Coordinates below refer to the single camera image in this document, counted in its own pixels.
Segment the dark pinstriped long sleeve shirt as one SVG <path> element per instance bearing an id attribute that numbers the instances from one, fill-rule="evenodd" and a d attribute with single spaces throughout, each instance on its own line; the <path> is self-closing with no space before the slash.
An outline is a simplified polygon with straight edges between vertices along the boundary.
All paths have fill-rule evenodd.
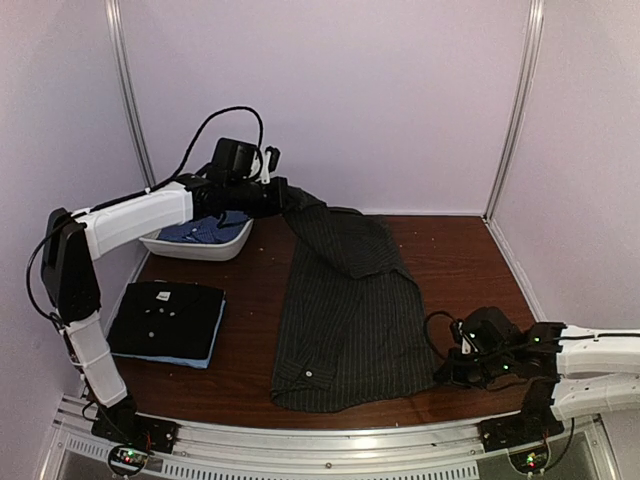
<path id="1" fill-rule="evenodd" d="M 282 408 L 332 413 L 433 387 L 421 288 L 388 223 L 288 191 L 296 237 L 270 397 Z"/>

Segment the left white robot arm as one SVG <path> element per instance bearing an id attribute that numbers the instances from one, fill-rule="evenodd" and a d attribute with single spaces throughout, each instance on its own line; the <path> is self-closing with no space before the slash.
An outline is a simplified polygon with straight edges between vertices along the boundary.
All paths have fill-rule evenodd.
<path id="1" fill-rule="evenodd" d="M 46 314 L 70 349 L 97 404 L 110 408 L 106 429 L 123 444 L 144 433 L 138 415 L 120 405 L 128 395 L 100 325 L 96 260 L 156 230 L 239 211 L 252 219 L 284 212 L 288 181 L 276 175 L 278 148 L 220 139 L 197 173 L 177 172 L 161 185 L 92 208 L 52 211 L 33 258 L 53 307 Z"/>

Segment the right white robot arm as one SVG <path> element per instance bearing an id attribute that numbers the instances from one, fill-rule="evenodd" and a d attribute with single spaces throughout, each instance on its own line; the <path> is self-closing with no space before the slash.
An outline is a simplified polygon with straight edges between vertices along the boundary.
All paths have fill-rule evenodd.
<path id="1" fill-rule="evenodd" d="M 551 424 L 575 417 L 639 407 L 639 333 L 537 322 L 522 330 L 497 307 L 464 319 L 434 311 L 449 322 L 454 345 L 435 354 L 442 364 L 435 382 L 499 391 L 528 386 L 512 430 L 535 440 Z"/>

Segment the blue patterned shirt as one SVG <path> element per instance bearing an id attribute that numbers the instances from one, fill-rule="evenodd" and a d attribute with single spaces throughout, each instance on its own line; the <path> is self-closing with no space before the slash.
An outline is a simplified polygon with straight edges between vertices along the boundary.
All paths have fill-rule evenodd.
<path id="1" fill-rule="evenodd" d="M 228 212 L 223 221 L 206 217 L 182 225 L 160 230 L 158 240 L 188 244 L 225 244 L 235 240 L 248 223 L 249 217 L 242 212 Z"/>

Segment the white plastic basin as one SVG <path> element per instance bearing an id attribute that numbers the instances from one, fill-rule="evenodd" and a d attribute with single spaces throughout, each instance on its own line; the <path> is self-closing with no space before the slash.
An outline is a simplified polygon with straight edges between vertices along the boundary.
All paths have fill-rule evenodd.
<path id="1" fill-rule="evenodd" d="M 157 239 L 160 230 L 154 231 L 140 238 L 146 249 L 157 256 L 182 260 L 197 260 L 210 262 L 225 262 L 234 259 L 243 249 L 253 227 L 253 221 L 242 229 L 240 235 L 225 244 L 188 244 L 172 243 Z"/>

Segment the folded black shirt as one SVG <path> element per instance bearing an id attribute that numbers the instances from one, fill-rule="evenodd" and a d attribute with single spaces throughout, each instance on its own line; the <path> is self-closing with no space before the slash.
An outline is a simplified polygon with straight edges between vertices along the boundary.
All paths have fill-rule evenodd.
<path id="1" fill-rule="evenodd" d="M 127 286 L 107 336 L 113 355 L 205 369 L 226 307 L 224 291 L 194 283 Z"/>

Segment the aluminium front rail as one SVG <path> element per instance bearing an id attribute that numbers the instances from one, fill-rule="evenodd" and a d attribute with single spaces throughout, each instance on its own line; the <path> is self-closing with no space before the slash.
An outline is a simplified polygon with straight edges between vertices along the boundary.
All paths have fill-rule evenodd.
<path id="1" fill-rule="evenodd" d="M 91 435 L 95 406 L 63 396 L 36 479 L 123 479 L 107 464 L 117 442 Z M 131 479 L 622 479 L 598 417 L 575 420 L 549 447 L 544 474 L 514 466 L 523 447 L 488 451 L 488 418 L 365 430 L 287 430 L 174 420 L 173 451 L 153 453 Z"/>

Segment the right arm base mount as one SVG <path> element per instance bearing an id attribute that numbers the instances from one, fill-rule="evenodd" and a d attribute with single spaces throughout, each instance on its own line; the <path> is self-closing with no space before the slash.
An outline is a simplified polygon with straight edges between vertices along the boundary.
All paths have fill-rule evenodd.
<path id="1" fill-rule="evenodd" d="M 549 400 L 527 397 L 518 413 L 483 420 L 480 439 L 486 453 L 506 449 L 517 473 L 533 476 L 551 466 L 549 440 L 564 432 Z"/>

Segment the left aluminium frame post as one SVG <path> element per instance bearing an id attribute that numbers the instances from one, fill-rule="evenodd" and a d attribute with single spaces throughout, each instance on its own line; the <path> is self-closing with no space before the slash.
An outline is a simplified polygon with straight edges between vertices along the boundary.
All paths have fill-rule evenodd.
<path id="1" fill-rule="evenodd" d="M 124 106 L 125 119 L 129 128 L 134 152 L 141 170 L 144 185 L 146 187 L 151 187 L 155 184 L 156 177 L 149 158 L 140 113 L 135 97 L 134 84 L 128 61 L 126 39 L 122 23 L 120 2 L 117 0 L 106 0 L 104 4 L 119 88 Z"/>

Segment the aluminium frame post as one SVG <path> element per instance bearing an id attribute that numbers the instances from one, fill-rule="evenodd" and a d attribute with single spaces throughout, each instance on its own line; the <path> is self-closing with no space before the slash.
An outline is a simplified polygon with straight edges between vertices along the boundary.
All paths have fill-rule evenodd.
<path id="1" fill-rule="evenodd" d="M 134 152 L 141 170 L 144 185 L 146 187 L 151 187 L 155 184 L 156 177 L 149 158 L 140 113 L 135 97 L 134 84 L 128 61 L 126 39 L 122 23 L 120 2 L 117 0 L 106 0 L 104 4 L 119 88 L 124 106 L 125 119 L 129 128 Z"/>
<path id="2" fill-rule="evenodd" d="M 515 156 L 517 142 L 525 118 L 526 104 L 530 96 L 538 63 L 544 28 L 544 11 L 544 0 L 531 0 L 529 2 L 529 13 L 513 104 L 498 168 L 483 215 L 483 219 L 487 224 L 492 221 L 496 214 Z"/>

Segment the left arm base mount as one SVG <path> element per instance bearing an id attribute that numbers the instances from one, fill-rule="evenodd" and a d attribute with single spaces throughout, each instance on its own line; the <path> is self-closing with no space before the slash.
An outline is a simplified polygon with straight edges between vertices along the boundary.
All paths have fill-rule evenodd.
<path id="1" fill-rule="evenodd" d="M 154 454 L 173 452 L 178 424 L 141 415 L 134 404 L 98 405 L 91 433 L 113 443 L 107 466 L 116 477 L 130 479 L 142 472 Z"/>

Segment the right aluminium frame post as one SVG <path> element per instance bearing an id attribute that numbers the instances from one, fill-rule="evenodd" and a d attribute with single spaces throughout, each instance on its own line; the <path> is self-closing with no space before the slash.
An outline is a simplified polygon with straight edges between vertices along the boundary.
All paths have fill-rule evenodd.
<path id="1" fill-rule="evenodd" d="M 544 11 L 544 0 L 531 0 L 529 2 L 529 13 L 513 104 L 498 168 L 483 215 L 483 219 L 487 224 L 492 221 L 496 214 L 515 156 L 517 142 L 525 118 L 526 104 L 530 96 L 538 63 L 544 28 Z"/>

